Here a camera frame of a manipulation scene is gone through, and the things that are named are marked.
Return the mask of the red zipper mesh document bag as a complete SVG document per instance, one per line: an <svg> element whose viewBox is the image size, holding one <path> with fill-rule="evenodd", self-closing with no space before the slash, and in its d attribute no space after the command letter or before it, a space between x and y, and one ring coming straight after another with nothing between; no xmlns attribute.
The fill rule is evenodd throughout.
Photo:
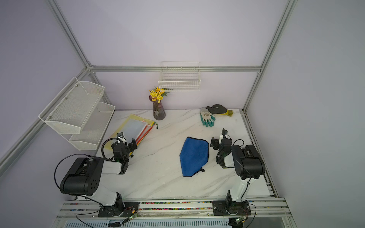
<svg viewBox="0 0 365 228"><path fill-rule="evenodd" d="M142 130L138 138L136 139L136 144L139 145L141 141L145 138L145 136L151 131L151 129L156 125L155 122L152 124L147 124L145 128Z"/></svg>

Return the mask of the blue microfiber cleaning cloth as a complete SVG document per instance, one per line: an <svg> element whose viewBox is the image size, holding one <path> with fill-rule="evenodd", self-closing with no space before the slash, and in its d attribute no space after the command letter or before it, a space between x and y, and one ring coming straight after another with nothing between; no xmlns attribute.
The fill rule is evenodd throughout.
<svg viewBox="0 0 365 228"><path fill-rule="evenodd" d="M204 139L186 138L179 155L183 177L205 172L203 167L209 160L209 148L209 143Z"/></svg>

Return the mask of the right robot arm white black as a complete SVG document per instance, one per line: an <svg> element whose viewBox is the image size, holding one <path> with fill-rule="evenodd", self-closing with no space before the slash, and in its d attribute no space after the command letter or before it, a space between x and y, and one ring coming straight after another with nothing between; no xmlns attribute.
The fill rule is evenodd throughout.
<svg viewBox="0 0 365 228"><path fill-rule="evenodd" d="M212 138L210 146L218 151L216 163L223 169L233 168L240 178L240 181L228 191L227 198L233 202L245 201L251 184L266 172L265 164L256 147L252 144L241 147L225 136L219 139Z"/></svg>

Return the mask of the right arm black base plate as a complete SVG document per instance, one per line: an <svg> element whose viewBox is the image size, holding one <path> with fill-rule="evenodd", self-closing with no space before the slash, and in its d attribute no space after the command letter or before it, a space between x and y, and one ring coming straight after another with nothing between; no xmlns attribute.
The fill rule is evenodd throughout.
<svg viewBox="0 0 365 228"><path fill-rule="evenodd" d="M247 200L242 202L214 200L212 205L215 216L250 216L252 214Z"/></svg>

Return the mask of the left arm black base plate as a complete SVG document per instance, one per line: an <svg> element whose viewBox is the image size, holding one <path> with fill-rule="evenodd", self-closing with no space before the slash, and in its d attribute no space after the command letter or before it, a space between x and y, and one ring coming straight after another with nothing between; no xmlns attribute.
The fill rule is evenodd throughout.
<svg viewBox="0 0 365 228"><path fill-rule="evenodd" d="M126 218L136 214L139 207L139 202L123 202L122 207L106 206L102 207L98 213L99 218Z"/></svg>

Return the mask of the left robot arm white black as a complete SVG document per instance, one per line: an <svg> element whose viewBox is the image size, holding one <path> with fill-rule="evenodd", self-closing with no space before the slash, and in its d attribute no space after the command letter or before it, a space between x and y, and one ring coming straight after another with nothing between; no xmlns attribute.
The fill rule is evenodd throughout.
<svg viewBox="0 0 365 228"><path fill-rule="evenodd" d="M60 184L60 192L72 196L82 196L102 207L122 210L125 205L121 194L109 190L101 184L103 174L125 174L130 154L137 149L135 138L128 143L119 134L107 139L101 147L102 157L86 155L77 158Z"/></svg>

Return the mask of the clear white mesh document bag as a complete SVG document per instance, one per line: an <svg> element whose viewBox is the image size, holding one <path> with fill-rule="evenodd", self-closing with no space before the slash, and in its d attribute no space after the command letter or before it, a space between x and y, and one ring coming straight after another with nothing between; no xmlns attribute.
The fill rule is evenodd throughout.
<svg viewBox="0 0 365 228"><path fill-rule="evenodd" d="M123 132L124 138L128 143L132 142L132 139L137 139L147 123L145 121L139 121L135 119L127 120L122 126L120 132Z"/></svg>

